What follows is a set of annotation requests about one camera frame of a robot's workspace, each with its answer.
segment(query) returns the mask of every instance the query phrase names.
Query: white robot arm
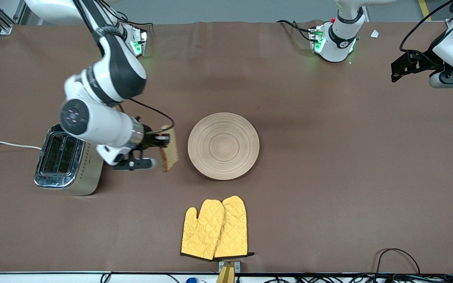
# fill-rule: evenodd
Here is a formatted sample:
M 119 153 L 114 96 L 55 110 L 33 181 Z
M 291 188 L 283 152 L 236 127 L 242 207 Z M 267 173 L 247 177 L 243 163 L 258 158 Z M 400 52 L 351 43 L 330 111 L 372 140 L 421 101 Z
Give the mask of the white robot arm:
M 363 6 L 386 5 L 396 0 L 333 0 L 338 5 L 334 22 L 316 27 L 311 33 L 311 48 L 330 62 L 340 62 L 352 52 L 356 36 L 365 22 Z
M 429 85 L 433 88 L 453 88 L 453 20 L 448 28 L 426 52 L 405 50 L 405 53 L 391 64 L 392 82 L 401 77 L 425 70 L 433 70 L 429 75 Z
M 127 160 L 133 150 L 165 147 L 168 136 L 141 124 L 114 107 L 139 95 L 146 84 L 146 72 L 127 47 L 123 33 L 97 0 L 72 0 L 90 30 L 103 57 L 72 75 L 64 83 L 66 100 L 59 115 L 62 128 L 75 138 L 94 143 L 106 163 L 115 169 L 149 169 L 153 159 Z

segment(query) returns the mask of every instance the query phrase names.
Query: oven mitt thumb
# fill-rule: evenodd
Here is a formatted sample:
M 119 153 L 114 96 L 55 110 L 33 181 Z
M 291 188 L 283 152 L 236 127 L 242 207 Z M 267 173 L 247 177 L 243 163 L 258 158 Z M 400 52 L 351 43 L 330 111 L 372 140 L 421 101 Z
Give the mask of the oven mitt thumb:
M 185 215 L 181 255 L 212 260 L 219 241 L 225 210 L 216 199 L 206 199 L 197 217 L 197 210 L 189 208 Z
M 214 251 L 214 261 L 254 255 L 248 253 L 248 220 L 244 201 L 234 195 L 223 200 L 223 207 L 225 220 Z

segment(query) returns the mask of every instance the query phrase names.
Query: yellow oven mitt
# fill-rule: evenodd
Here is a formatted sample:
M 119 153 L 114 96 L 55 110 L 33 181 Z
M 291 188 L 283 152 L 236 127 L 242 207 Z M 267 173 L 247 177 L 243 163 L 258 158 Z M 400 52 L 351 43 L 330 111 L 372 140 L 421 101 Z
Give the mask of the yellow oven mitt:
M 206 199 L 198 217 L 197 210 L 189 208 L 185 215 L 181 255 L 212 260 L 224 217 L 223 204 L 216 199 Z
M 248 253 L 248 220 L 244 201 L 234 195 L 223 200 L 223 207 L 225 220 L 214 251 L 214 261 L 253 255 Z

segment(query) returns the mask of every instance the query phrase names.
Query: brown tabletop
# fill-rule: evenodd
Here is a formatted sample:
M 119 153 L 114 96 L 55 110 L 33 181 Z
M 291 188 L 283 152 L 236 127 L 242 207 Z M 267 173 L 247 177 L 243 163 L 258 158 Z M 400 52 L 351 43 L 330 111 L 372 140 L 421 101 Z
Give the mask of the brown tabletop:
M 94 195 L 71 197 L 34 185 L 39 151 L 0 145 L 0 271 L 216 269 L 180 256 L 184 213 L 239 195 L 256 252 L 245 272 L 371 272 L 390 247 L 422 272 L 453 272 L 453 90 L 430 88 L 428 72 L 390 82 L 413 25 L 365 24 L 341 63 L 310 54 L 280 24 L 155 26 L 138 98 L 176 120 L 181 160 L 169 173 L 105 167 Z M 423 25 L 408 47 L 425 50 L 443 29 Z M 85 27 L 15 26 L 2 36 L 0 140 L 41 146 L 65 79 L 99 57 Z M 153 128 L 167 123 L 124 108 Z M 188 159 L 192 127 L 216 112 L 258 131 L 259 159 L 240 179 L 207 179 Z M 414 269 L 393 253 L 381 271 Z

